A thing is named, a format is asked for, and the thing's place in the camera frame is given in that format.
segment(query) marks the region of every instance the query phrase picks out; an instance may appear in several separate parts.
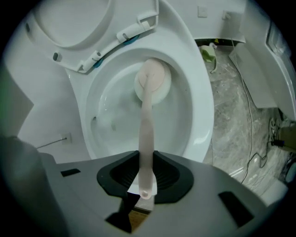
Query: black cord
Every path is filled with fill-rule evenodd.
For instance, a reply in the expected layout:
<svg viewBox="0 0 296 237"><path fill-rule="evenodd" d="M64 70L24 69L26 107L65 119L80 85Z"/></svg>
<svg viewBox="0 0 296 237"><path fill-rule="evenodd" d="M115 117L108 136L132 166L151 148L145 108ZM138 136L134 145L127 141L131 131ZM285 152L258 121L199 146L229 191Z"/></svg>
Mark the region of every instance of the black cord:
<svg viewBox="0 0 296 237"><path fill-rule="evenodd" d="M42 145L42 146L39 146L37 147L36 149L39 149L39 148L42 148L42 147L45 147L45 146L48 146L48 145L51 145L53 143L57 143L57 142L60 142L60 141L63 141L63 140L66 140L67 138L63 138L63 139L60 139L60 140L57 140L57 141L54 141L54 142L51 142L51 143L48 143L48 144L45 144L45 145Z"/></svg>
<svg viewBox="0 0 296 237"><path fill-rule="evenodd" d="M250 162L252 161L252 159L253 159L256 155L260 157L260 166L259 166L260 168L263 168L263 167L265 166L266 162L267 162L267 159L268 159L268 157L267 157L267 153L268 153L268 144L271 143L271 142L275 139L275 136L272 136L272 141L269 141L269 138L270 138L270 122L271 122L271 119L269 119L269 122L268 122L268 138L267 138L267 143L266 143L265 155L264 155L264 156L261 156L258 152L256 152L256 153L251 157L251 159L250 159L250 160L248 161L248 163L247 163L247 170L246 170L246 172L245 172L244 178L243 178L243 180L242 180L241 183L243 183L243 181L245 181L245 179L246 179L246 177L247 177L247 175L248 175L248 170L249 170Z"/></svg>

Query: white cable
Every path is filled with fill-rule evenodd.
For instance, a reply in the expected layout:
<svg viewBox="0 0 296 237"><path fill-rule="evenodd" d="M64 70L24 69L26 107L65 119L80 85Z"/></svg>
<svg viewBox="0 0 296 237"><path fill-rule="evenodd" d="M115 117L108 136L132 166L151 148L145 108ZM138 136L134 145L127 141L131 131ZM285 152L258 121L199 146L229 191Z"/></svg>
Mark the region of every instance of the white cable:
<svg viewBox="0 0 296 237"><path fill-rule="evenodd" d="M227 17L227 21L228 21L228 25L229 25L229 28L230 28L230 23L229 23L229 20L230 20L230 16ZM241 78L241 83L242 83L242 87L244 88L244 91L245 91L245 94L246 94L246 97L247 97L247 100L248 100L248 107L249 107L249 112L250 112L250 117L251 117L251 150L250 150L250 156L249 156L249 162L251 160L251 156L252 156L252 150L253 150L253 117L252 117L252 113L251 113L251 107L250 107L250 99L249 99L249 96L248 96L248 93L247 93L247 90L245 88L245 83L244 83L244 79L242 77L242 74L241 74L241 71L240 71L240 68L239 68L239 65L237 63L237 59L236 59L236 51L235 51L235 46L234 46L234 43L233 43L233 40L232 40L232 37L231 37L231 43L232 43L232 46L233 46L233 50L234 50L234 59L235 59L235 64L236 64L236 68L240 74L240 78Z"/></svg>

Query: toilet bowl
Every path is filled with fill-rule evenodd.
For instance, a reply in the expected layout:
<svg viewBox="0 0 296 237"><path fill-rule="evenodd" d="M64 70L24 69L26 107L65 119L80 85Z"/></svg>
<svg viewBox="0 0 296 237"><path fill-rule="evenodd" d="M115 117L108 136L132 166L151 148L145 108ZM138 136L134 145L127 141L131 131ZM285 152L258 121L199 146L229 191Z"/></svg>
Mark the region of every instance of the toilet bowl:
<svg viewBox="0 0 296 237"><path fill-rule="evenodd" d="M134 79L146 60L157 58L169 66L172 84L167 97L153 105L155 150L202 162L211 140L214 104L209 77L198 47L180 16L166 1L124 2L125 8L122 9L122 1L102 1L105 16L97 28L93 24L91 27L95 28L93 32L109 34L109 27L116 22L114 18L120 9L126 11L123 14L129 17L133 14L142 16L147 19L148 26L144 26L144 30L141 28L143 32L132 44L113 43L115 34L106 38L100 36L98 45L107 45L100 51L93 50L93 38L86 37L77 44L69 36L71 41L62 43L61 38L53 40L53 31L49 33L45 30L46 26L41 26L41 20L36 17L46 17L46 14L34 12L25 24L28 37L45 56L65 67L77 99L83 136L91 159L138 149L142 102L134 91ZM150 16L143 14L141 8L147 8ZM141 17L137 18L138 23L143 24L139 19ZM92 30L87 32L89 37L94 36ZM86 49L91 55L90 60L84 57ZM137 177L129 192L138 194ZM156 193L154 181L153 194Z"/></svg>

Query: white wall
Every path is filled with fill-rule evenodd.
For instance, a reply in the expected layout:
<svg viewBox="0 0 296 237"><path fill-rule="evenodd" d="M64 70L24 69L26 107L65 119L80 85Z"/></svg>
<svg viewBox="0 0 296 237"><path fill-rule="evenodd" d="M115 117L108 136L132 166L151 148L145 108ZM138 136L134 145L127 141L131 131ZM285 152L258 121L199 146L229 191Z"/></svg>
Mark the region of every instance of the white wall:
<svg viewBox="0 0 296 237"><path fill-rule="evenodd" d="M70 132L72 143L61 142L40 148L58 163L90 159L82 135L76 98L63 68L45 58L20 27L4 54L9 73L33 102L18 137L34 146L60 139Z"/></svg>
<svg viewBox="0 0 296 237"><path fill-rule="evenodd" d="M222 20L223 11L244 12L247 0L167 0L178 12L195 39L224 38L243 41L238 34L239 18L231 20L231 25ZM197 7L207 7L208 17L198 18Z"/></svg>

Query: brush head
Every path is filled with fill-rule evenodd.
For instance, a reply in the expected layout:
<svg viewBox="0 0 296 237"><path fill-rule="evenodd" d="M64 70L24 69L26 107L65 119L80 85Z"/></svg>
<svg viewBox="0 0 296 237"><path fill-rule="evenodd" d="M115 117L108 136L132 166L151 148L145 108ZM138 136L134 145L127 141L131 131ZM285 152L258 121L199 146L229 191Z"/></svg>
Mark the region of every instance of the brush head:
<svg viewBox="0 0 296 237"><path fill-rule="evenodd" d="M171 72L169 67L163 62L155 58L148 59L140 68L135 77L134 88L140 100L143 98L143 91L146 79L151 77L152 88L152 105L162 102L170 91Z"/></svg>

